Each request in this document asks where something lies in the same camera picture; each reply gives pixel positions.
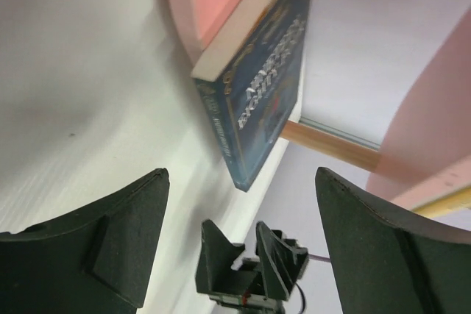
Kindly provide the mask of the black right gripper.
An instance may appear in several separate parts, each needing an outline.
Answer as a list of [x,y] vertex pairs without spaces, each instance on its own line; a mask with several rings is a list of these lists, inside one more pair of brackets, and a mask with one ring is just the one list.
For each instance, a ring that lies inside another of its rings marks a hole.
[[284,303],[307,267],[307,248],[259,221],[255,228],[258,257],[244,258],[233,269],[245,245],[231,243],[210,219],[202,222],[201,233],[197,292],[205,292],[218,305],[239,313],[286,311]]

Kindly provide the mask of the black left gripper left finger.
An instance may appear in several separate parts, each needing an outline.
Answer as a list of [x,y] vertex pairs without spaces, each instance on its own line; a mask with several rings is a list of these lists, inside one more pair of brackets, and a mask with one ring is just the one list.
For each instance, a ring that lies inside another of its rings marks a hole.
[[142,308],[169,197],[155,169],[62,216],[1,234],[3,313],[135,313]]

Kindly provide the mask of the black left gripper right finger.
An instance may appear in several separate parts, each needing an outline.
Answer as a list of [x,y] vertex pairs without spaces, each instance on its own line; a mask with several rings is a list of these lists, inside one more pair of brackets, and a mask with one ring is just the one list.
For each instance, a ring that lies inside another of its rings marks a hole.
[[316,197],[344,313],[469,313],[470,232],[318,168]]

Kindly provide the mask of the dark blue book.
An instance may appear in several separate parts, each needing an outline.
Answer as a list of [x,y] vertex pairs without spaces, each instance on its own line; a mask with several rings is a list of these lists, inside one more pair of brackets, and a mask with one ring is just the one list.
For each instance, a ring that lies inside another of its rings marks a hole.
[[311,0],[241,0],[191,76],[233,184],[247,192],[297,103]]

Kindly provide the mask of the yellow Little Prince book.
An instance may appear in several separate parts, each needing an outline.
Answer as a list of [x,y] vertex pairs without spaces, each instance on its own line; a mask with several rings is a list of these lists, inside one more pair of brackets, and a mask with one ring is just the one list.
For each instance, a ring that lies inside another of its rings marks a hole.
[[464,208],[470,208],[470,186],[417,207],[413,212],[426,218],[435,218]]

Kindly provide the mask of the pink three-tier shelf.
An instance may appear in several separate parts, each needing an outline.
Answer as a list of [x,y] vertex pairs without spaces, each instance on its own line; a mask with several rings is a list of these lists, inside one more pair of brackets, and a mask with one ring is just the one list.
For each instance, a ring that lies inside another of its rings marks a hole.
[[[169,0],[193,67],[240,1]],[[369,171],[368,189],[401,207],[414,210],[470,186],[470,14],[412,85],[379,149],[331,126],[296,122],[297,115],[295,105],[279,138]]]

